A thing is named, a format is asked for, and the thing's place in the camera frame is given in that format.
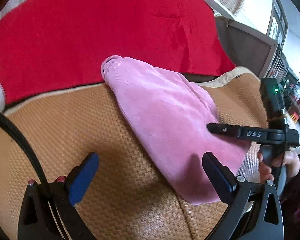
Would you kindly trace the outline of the person's right hand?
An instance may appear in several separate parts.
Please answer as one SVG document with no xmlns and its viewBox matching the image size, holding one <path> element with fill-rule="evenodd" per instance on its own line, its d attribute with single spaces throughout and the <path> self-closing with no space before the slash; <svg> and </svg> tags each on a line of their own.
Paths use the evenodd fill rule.
<svg viewBox="0 0 300 240">
<path fill-rule="evenodd" d="M 278 155 L 276 158 L 273 159 L 270 165 L 267 165 L 263 161 L 263 155 L 261 151 L 257 154 L 258 161 L 259 161 L 259 175 L 260 175 L 260 182 L 264 183 L 266 180 L 274 181 L 274 176 L 271 174 L 272 167 L 280 167 L 286 166 L 287 167 L 287 178 L 293 178 L 298 174 L 300 171 L 300 159 L 295 151 L 292 149 L 286 151 Z"/>
</svg>

